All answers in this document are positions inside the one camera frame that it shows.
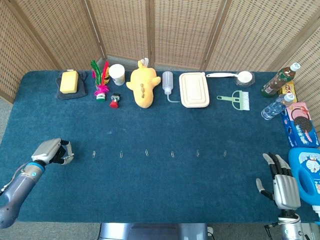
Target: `robotic hand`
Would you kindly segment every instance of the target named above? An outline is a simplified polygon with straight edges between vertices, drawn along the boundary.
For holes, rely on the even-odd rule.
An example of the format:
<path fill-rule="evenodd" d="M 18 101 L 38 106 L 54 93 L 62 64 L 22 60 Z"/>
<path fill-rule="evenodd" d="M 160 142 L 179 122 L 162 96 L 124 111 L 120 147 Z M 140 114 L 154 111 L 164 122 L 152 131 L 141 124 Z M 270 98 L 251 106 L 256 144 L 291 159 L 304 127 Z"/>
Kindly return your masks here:
<path fill-rule="evenodd" d="M 32 161 L 21 165 L 11 181 L 0 190 L 0 196 L 4 193 L 8 201 L 6 205 L 0 207 L 0 229 L 14 224 L 22 204 L 44 173 L 45 166 L 51 163 L 68 164 L 74 158 L 74 154 L 69 141 L 55 138 L 41 143 L 31 158 Z"/>
<path fill-rule="evenodd" d="M 301 206 L 297 180 L 292 177 L 291 168 L 279 155 L 269 152 L 264 153 L 263 158 L 271 170 L 273 193 L 264 189 L 259 178 L 256 179 L 256 187 L 281 210 L 278 222 L 264 226 L 265 230 L 272 240 L 269 229 L 281 225 L 283 240 L 304 240 L 300 216 L 295 212 Z"/>

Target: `floor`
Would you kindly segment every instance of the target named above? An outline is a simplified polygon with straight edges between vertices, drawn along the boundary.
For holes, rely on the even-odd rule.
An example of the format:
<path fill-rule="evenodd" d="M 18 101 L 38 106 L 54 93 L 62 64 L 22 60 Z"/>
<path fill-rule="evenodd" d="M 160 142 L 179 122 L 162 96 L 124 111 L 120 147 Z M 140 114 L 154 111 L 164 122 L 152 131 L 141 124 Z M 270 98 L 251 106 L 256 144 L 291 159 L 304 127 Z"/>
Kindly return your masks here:
<path fill-rule="evenodd" d="M 126 60 L 117 57 L 109 57 L 110 64 L 120 63 L 125 69 L 130 71 L 137 68 L 136 61 Z M 190 71 L 186 68 L 157 66 L 158 71 Z M 12 106 L 0 99 L 0 143 L 4 135 Z M 262 223 L 239 223 L 239 224 L 210 224 L 213 228 L 213 234 L 216 240 L 269 240 Z M 315 224 L 305 224 L 306 229 L 312 226 L 313 232 L 318 234 L 319 228 Z M 46 240 L 96 240 L 99 234 L 99 223 L 61 223 L 61 222 L 19 222 L 7 229 L 0 229 L 0 240 L 29 240 L 29 239 L 46 239 Z M 271 229 L 274 240 L 281 239 L 280 228 Z M 145 235 L 136 239 L 147 240 L 149 236 Z"/>

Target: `woven panel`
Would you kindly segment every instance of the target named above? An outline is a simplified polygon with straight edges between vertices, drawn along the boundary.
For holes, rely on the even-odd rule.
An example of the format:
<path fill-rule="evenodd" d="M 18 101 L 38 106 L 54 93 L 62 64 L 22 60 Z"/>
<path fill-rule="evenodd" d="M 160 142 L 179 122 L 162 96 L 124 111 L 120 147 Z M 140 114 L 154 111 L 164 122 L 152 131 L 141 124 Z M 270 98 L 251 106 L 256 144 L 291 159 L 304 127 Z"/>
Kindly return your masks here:
<path fill-rule="evenodd" d="M 80 1 L 17 0 L 33 28 L 64 69 L 87 70 L 101 52 Z"/>
<path fill-rule="evenodd" d="M 301 64 L 296 73 L 294 86 L 300 102 L 306 102 L 317 132 L 320 131 L 320 27 L 286 62 Z"/>
<path fill-rule="evenodd" d="M 148 57 L 145 0 L 90 0 L 107 54 L 140 60 Z"/>
<path fill-rule="evenodd" d="M 265 71 L 319 6 L 319 0 L 233 0 L 207 70 Z"/>
<path fill-rule="evenodd" d="M 200 68 L 220 0 L 154 0 L 155 63 Z"/>
<path fill-rule="evenodd" d="M 52 67 L 4 1 L 0 1 L 0 29 L 0 90 L 12 102 L 25 73 Z"/>

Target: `paper cup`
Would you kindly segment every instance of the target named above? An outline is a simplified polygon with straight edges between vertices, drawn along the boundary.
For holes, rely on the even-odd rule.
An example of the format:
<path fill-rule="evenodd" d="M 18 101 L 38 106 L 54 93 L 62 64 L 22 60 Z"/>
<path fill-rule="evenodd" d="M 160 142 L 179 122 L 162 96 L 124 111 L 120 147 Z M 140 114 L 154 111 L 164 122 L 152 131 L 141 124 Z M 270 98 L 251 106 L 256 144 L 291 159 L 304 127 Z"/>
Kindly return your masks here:
<path fill-rule="evenodd" d="M 121 64 L 114 64 L 109 68 L 109 75 L 114 81 L 115 85 L 122 85 L 125 83 L 125 67 Z"/>

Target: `yellow plush toy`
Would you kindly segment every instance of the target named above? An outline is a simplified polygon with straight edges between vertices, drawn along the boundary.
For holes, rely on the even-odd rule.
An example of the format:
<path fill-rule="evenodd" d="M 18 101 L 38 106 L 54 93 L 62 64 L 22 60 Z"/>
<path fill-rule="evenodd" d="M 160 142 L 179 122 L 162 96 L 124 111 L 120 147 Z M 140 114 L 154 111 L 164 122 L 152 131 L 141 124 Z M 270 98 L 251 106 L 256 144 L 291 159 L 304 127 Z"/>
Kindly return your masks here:
<path fill-rule="evenodd" d="M 141 108 L 148 108 L 154 100 L 153 89 L 161 82 L 156 70 L 148 67 L 148 59 L 138 61 L 138 69 L 131 73 L 126 86 L 133 91 L 136 104 Z"/>

